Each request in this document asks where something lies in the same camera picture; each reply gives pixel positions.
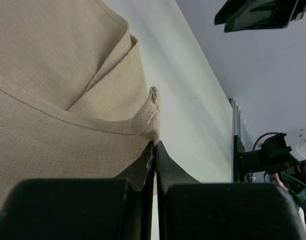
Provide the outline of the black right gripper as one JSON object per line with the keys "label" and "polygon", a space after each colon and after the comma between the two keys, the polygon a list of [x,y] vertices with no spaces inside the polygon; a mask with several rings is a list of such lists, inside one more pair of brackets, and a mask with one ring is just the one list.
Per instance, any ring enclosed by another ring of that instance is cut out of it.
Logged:
{"label": "black right gripper", "polygon": [[228,0],[214,17],[215,25],[224,25],[224,32],[287,28],[301,20],[306,0]]}

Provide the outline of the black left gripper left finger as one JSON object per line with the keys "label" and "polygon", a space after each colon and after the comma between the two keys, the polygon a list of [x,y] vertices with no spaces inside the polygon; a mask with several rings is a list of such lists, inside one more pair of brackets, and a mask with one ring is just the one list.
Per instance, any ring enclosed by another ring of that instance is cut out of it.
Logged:
{"label": "black left gripper left finger", "polygon": [[148,240],[154,145],[113,178],[19,182],[0,211],[0,240]]}

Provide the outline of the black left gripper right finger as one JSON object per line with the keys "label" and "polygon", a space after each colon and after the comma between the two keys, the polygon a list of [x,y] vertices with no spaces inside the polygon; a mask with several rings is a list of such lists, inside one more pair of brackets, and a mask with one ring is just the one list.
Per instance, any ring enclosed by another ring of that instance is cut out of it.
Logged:
{"label": "black left gripper right finger", "polygon": [[292,197],[267,183],[201,183],[155,148],[162,240],[305,240]]}

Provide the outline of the beige cloth napkin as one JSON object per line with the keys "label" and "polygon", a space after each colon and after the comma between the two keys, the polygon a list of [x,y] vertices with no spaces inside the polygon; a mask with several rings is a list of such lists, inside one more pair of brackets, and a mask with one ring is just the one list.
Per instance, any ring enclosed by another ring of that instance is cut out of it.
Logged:
{"label": "beige cloth napkin", "polygon": [[101,0],[0,0],[0,212],[35,178],[112,178],[160,138],[138,40]]}

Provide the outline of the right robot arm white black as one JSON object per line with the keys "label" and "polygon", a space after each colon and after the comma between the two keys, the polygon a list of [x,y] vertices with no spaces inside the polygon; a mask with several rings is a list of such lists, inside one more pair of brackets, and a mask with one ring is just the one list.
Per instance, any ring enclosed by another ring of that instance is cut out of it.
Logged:
{"label": "right robot arm white black", "polygon": [[[306,0],[228,0],[215,15],[214,24],[224,25],[224,32],[270,30],[288,27],[303,18]],[[288,189],[295,204],[306,215],[306,127],[288,133],[268,132],[259,149],[240,152],[241,140],[233,139],[234,181],[243,182],[253,173],[274,176]]]}

